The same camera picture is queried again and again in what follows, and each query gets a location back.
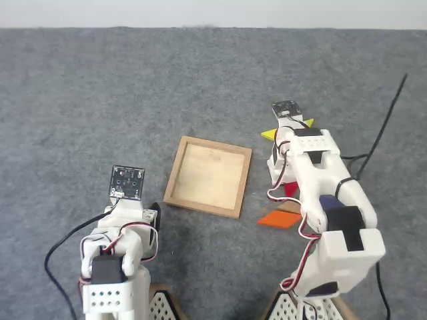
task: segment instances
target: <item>red wire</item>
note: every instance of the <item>red wire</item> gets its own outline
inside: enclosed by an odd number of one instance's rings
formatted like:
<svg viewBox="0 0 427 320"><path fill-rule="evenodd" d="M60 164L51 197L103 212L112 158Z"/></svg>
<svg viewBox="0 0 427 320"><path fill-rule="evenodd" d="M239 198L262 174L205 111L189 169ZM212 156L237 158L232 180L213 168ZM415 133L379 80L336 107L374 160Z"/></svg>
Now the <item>red wire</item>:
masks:
<svg viewBox="0 0 427 320"><path fill-rule="evenodd" d="M117 242L119 242L119 240L120 240L120 237L121 237L121 232L122 232L122 230L124 229L124 228L126 228L126 227L131 227L132 225L147 225L148 227L153 227L152 225L150 225L149 223L145 223L145 222L129 222L129 223L126 223L125 225L122 225L121 227L120 227L120 230L119 230L119 236L113 241L113 242L111 242L109 245L108 245L108 247L106 247L105 249L103 249L103 251L104 252L108 252L109 250L111 250L112 248L114 248L115 247L115 245L117 244Z"/></svg>
<svg viewBox="0 0 427 320"><path fill-rule="evenodd" d="M304 270L304 267L305 267L306 262L307 262L307 258L308 258L308 256L310 255L310 249L312 248L312 246L314 245L314 243L316 243L318 240L319 240L319 239L312 239L312 240L310 240L310 242L307 244L306 253L304 254L304 256L303 256L303 258L302 258L302 264L301 264L301 267L298 269L297 275L296 275L296 277L295 277L295 281L294 281L294 280L290 280L290 279L289 279L289 280L284 281L284 282L282 283L282 286L283 286L283 287L289 287L289 286L290 286L290 287L287 289L287 291L294 290L294 289L295 289L295 287L297 286L297 284L300 282L301 275L302 275L302 271Z"/></svg>

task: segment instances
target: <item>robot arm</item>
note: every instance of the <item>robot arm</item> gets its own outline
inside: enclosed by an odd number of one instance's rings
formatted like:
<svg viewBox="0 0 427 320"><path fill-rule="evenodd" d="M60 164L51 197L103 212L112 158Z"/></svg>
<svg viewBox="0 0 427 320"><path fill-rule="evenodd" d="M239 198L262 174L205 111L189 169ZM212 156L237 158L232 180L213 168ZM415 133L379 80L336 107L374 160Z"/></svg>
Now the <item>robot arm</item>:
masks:
<svg viewBox="0 0 427 320"><path fill-rule="evenodd" d="M141 204L143 169L113 166L111 214L81 240L81 288L87 320L148 320L149 271L158 249L159 207Z"/></svg>
<svg viewBox="0 0 427 320"><path fill-rule="evenodd" d="M298 299L336 297L361 282L385 254L376 213L329 131L305 128L302 117L284 112L284 117L276 113L280 127L268 159L272 183L298 182L303 223L318 233L285 287L292 287Z"/></svg>

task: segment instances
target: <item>white wire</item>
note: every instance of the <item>white wire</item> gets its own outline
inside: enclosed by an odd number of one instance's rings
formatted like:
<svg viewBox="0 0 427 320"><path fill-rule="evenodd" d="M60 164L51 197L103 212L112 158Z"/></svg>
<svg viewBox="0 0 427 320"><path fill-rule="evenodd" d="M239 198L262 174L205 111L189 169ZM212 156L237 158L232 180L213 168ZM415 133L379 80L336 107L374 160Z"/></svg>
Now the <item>white wire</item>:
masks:
<svg viewBox="0 0 427 320"><path fill-rule="evenodd" d="M152 226L147 226L150 227L151 230L154 231L155 233L155 251L152 257L147 258L147 259L142 259L141 262L147 262L147 261L151 261L154 260L154 258L157 256L157 252L159 251L159 233L157 232L157 229L155 227Z"/></svg>
<svg viewBox="0 0 427 320"><path fill-rule="evenodd" d="M298 264L298 268L295 271L295 275L297 275L300 272L300 269L302 268L302 263L303 263L304 257L308 254L308 251L310 250L310 248L312 246L312 243L314 241L316 241L316 240L317 240L317 238L312 239L306 245L306 248L304 249L304 252L303 252L301 260L300 260L300 263ZM289 281L289 280L292 280L292 283L289 286L284 287L283 283L286 282L286 281ZM295 285L295 281L296 281L296 278L293 278L293 277L288 277L288 278L283 279L282 281L280 281L280 284L279 284L280 289L283 290L283 291L285 291L285 292L289 292L289 291L293 290L294 289L293 286Z"/></svg>
<svg viewBox="0 0 427 320"><path fill-rule="evenodd" d="M156 256L157 256L157 252L159 251L159 233L157 232L157 229L151 225L149 225L148 223L145 224L144 222L141 221L134 221L131 223L135 223L134 225L128 225L126 227L123 228L123 230L121 231L121 233L118 235L117 238L115 238L112 242L110 242L107 246L105 246L106 248L108 248L112 243L115 243L114 246L117 245L118 241L123 237L124 233L123 231L125 231L128 227L135 227L135 226L140 226L140 227L149 227L151 230L153 230L154 234L155 234L155 252L154 255L150 258L142 258L141 262L147 262L147 261L151 261L153 260Z"/></svg>
<svg viewBox="0 0 427 320"><path fill-rule="evenodd" d="M300 269L302 268L302 261L304 260L304 257L306 256L306 254L308 254L308 250L311 248L311 246L312 246L312 242L314 242L314 241L316 241L317 239L319 239L319 237L318 236L308 236L308 235L304 235L303 234L303 232L302 232L302 227L304 226L304 224L307 222L307 215L304 215L303 217L302 217L302 220L301 220L301 223L300 223L300 226L298 227L298 233L300 234L300 236L301 237L303 237L304 239L308 239L308 240L310 240L310 242L307 244L307 246L306 246L306 248L304 249L304 252L303 252L303 254L302 254L302 257L301 257L301 260L300 260L300 263L299 263L299 265L298 265L298 268L296 269L296 275L300 272ZM289 281L289 280L292 280L292 283L289 285L289 286L287 286L286 288L285 287L283 287L283 283L285 282L285 281ZM283 279L281 282L280 282L280 284L279 284L279 286L280 286L280 289L282 289L283 291L285 291L285 292L288 292L288 291L290 291L290 290L292 290L293 288L293 286L294 286L294 283L295 283L295 281L296 281L296 278L293 278L293 277L288 277L288 278L285 278L285 279Z"/></svg>
<svg viewBox="0 0 427 320"><path fill-rule="evenodd" d="M104 239L106 239L107 241L111 241L110 239L108 239L108 236L107 236L106 234L104 234L104 233L94 233L94 234L87 235L87 236L86 236L86 237L84 237L82 240L80 240L80 246L79 246L79 248L80 248L80 259L81 259L81 260L83 260L83 251L82 251L82 244L83 244L83 242L84 242L86 239L92 239L92 241L93 241L93 238L94 238L95 236L97 236L97 237L102 236L102 237L104 237Z"/></svg>

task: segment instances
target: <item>wooden frame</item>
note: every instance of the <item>wooden frame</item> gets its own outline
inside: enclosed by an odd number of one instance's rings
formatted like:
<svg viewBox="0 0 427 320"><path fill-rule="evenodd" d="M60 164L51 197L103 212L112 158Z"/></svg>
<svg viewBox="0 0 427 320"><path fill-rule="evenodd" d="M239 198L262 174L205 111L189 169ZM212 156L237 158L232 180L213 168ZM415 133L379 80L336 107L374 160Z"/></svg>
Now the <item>wooden frame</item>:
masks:
<svg viewBox="0 0 427 320"><path fill-rule="evenodd" d="M238 218L251 154L249 148L183 136L163 200Z"/></svg>

